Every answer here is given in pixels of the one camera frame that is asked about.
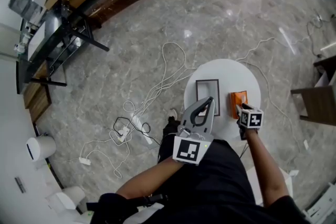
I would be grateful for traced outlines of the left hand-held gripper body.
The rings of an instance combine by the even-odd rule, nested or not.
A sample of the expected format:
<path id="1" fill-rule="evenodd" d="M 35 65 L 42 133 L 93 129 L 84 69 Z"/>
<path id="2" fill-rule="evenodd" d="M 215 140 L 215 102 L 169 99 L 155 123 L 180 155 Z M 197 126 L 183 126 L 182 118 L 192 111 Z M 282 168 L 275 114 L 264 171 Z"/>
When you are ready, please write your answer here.
<path id="1" fill-rule="evenodd" d="M 174 137 L 173 159 L 185 164 L 199 165 L 213 140 L 214 136 L 210 133 L 179 127 Z"/>

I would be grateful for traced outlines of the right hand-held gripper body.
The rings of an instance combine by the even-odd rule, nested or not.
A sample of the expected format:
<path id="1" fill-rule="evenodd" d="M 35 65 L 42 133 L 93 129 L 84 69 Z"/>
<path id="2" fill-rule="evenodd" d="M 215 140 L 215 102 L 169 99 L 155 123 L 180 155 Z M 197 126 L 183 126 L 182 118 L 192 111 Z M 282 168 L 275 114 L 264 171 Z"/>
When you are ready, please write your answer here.
<path id="1" fill-rule="evenodd" d="M 239 127 L 240 139 L 246 140 L 246 130 L 259 130 L 262 127 L 264 112 L 250 104 L 242 103 L 236 105 L 236 113 L 238 116 L 237 125 Z"/>

